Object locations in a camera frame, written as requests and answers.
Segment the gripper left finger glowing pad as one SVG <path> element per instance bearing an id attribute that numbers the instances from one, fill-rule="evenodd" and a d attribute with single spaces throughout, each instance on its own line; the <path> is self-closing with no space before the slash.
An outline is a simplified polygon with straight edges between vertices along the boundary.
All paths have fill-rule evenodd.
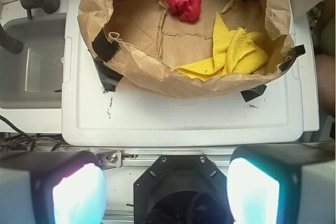
<path id="1" fill-rule="evenodd" d="M 106 207 L 94 153 L 1 153 L 1 223 L 102 223 Z"/>

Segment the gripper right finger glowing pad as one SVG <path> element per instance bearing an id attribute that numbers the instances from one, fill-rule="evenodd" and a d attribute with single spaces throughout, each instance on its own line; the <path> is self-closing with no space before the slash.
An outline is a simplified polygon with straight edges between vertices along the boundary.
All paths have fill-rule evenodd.
<path id="1" fill-rule="evenodd" d="M 227 197 L 237 223 L 335 223 L 335 143 L 241 145 Z"/>

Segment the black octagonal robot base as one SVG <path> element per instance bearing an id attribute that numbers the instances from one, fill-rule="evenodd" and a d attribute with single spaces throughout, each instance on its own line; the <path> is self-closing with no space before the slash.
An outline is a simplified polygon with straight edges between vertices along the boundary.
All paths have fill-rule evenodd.
<path id="1" fill-rule="evenodd" d="M 234 223 L 227 177 L 206 156 L 160 156 L 133 184 L 135 223 Z"/>

